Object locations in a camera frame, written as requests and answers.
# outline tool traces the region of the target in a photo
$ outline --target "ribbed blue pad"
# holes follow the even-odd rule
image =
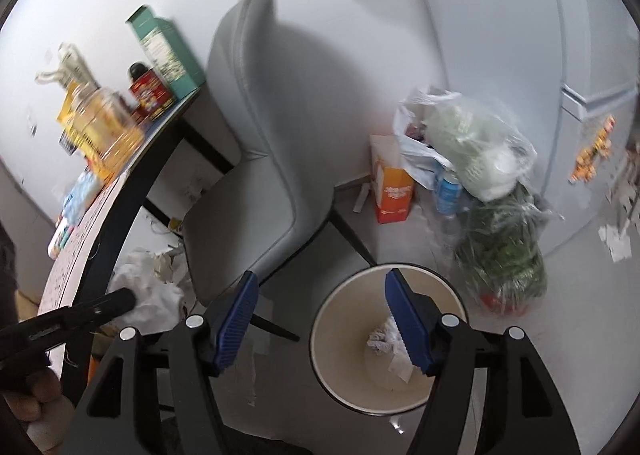
[[[249,280],[238,292],[216,337],[216,356],[213,364],[220,373],[236,360],[251,316],[258,303],[258,279],[251,273]]]
[[[398,276],[402,276],[402,274],[396,274],[395,270],[391,270],[385,277],[386,303],[391,309],[391,315],[396,320],[412,364],[425,374],[433,364],[429,352],[429,333],[418,318],[418,313],[411,304]]]

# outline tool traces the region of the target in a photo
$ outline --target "silver screw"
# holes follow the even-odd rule
[[[509,329],[509,336],[511,336],[515,340],[524,339],[524,330],[520,327],[511,327]]]
[[[444,314],[442,318],[440,318],[440,320],[446,327],[457,327],[458,325],[460,325],[460,319],[454,314]]]
[[[136,330],[133,327],[125,327],[120,331],[120,339],[127,341],[133,339],[136,335]]]
[[[197,329],[200,325],[204,323],[204,318],[199,314],[194,314],[192,316],[189,316],[187,318],[187,321],[185,321],[185,323],[190,329]]]

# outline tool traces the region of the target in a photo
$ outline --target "bottle of yellow liquid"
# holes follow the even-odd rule
[[[96,175],[110,181],[145,139],[118,96],[108,88],[78,86],[71,102],[71,125]]]

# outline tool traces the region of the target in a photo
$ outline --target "black chair leg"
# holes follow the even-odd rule
[[[283,329],[279,325],[270,322],[269,320],[265,320],[258,316],[258,314],[254,314],[251,316],[251,320],[249,321],[254,327],[258,327],[260,330],[267,331],[269,334],[273,334],[274,336],[280,336],[286,340],[299,342],[300,336],[295,335],[293,332],[289,332],[287,329]]]
[[[338,232],[345,238],[347,242],[356,250],[356,253],[361,255],[364,260],[370,265],[377,265],[376,260],[373,258],[373,255],[367,249],[367,246],[364,245],[361,239],[358,238],[355,231],[351,229],[351,226],[347,224],[347,221],[342,218],[340,213],[335,210],[335,208],[331,208],[329,212],[329,222],[334,225],[334,228],[338,230]]]

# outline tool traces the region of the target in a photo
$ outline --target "chair seat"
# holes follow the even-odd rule
[[[233,168],[196,202],[182,224],[198,300],[208,305],[247,269],[258,278],[268,275],[277,266],[260,266],[260,260],[285,240],[293,223],[289,195],[270,157]]]

